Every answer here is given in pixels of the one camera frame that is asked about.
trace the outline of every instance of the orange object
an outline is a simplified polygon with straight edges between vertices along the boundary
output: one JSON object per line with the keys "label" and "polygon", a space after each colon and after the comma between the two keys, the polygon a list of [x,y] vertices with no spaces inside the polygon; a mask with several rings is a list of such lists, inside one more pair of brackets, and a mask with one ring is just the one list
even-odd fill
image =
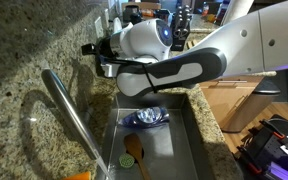
{"label": "orange object", "polygon": [[142,143],[136,133],[129,134],[124,137],[124,145],[130,155],[132,155],[138,162],[144,180],[151,180],[150,174],[142,159]]}
{"label": "orange object", "polygon": [[280,134],[277,133],[277,132],[273,132],[273,134],[274,134],[276,137],[278,137],[279,139],[284,139],[284,138],[285,138],[285,135],[284,135],[284,134],[280,135]]}
{"label": "orange object", "polygon": [[207,15],[207,21],[213,23],[215,21],[216,17],[215,14],[209,14]]}
{"label": "orange object", "polygon": [[91,172],[87,171],[67,178],[63,178],[62,180],[90,180],[90,179],[91,179]]}
{"label": "orange object", "polygon": [[141,12],[142,12],[143,16],[149,16],[149,17],[154,16],[154,10],[153,9],[142,9]]}

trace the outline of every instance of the sponge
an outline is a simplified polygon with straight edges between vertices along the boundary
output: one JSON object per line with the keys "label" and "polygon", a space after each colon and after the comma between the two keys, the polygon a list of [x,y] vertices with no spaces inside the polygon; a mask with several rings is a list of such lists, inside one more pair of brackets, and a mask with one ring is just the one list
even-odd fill
{"label": "sponge", "polygon": [[90,180],[90,179],[91,179],[91,172],[87,171],[67,178],[63,178],[62,180]]}
{"label": "sponge", "polygon": [[123,168],[130,168],[133,166],[135,159],[133,156],[124,153],[120,156],[119,161]]}

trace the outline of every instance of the sink basin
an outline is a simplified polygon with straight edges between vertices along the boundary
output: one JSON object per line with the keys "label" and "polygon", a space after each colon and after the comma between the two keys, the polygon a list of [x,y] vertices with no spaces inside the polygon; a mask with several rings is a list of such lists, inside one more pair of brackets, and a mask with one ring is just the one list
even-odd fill
{"label": "sink basin", "polygon": [[[170,122],[151,129],[131,129],[117,124],[126,115],[152,106],[166,107]],[[153,180],[214,179],[186,94],[158,93],[130,98],[118,93],[115,96],[102,145],[102,158],[115,180],[143,179],[137,163],[128,169],[119,164],[120,155],[126,152],[124,137],[131,133],[140,137],[143,161]],[[96,179],[105,179],[100,168]]]}

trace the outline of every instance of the metal rod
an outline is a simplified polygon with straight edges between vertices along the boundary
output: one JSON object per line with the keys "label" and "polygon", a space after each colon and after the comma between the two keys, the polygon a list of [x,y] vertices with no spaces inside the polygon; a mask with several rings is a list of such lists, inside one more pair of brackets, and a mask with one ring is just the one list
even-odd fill
{"label": "metal rod", "polygon": [[80,118],[77,108],[61,80],[51,69],[42,71],[42,79],[75,139],[83,146],[91,159],[98,159],[100,154],[95,138]]}

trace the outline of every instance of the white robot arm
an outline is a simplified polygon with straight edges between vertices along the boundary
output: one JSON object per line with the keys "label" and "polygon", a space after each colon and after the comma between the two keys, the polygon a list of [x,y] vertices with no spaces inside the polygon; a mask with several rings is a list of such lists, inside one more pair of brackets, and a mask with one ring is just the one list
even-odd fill
{"label": "white robot arm", "polygon": [[[114,23],[114,26],[121,27],[118,18],[115,18]],[[104,75],[116,77],[122,61],[123,64],[148,64],[168,59],[172,42],[170,27],[163,20],[150,19],[134,26],[129,23],[127,27],[103,39],[98,46],[84,45],[82,53],[100,55]]]}
{"label": "white robot arm", "polygon": [[137,96],[220,77],[283,69],[288,69],[288,1],[226,24],[179,56],[149,65],[121,66],[117,85],[123,94]]}

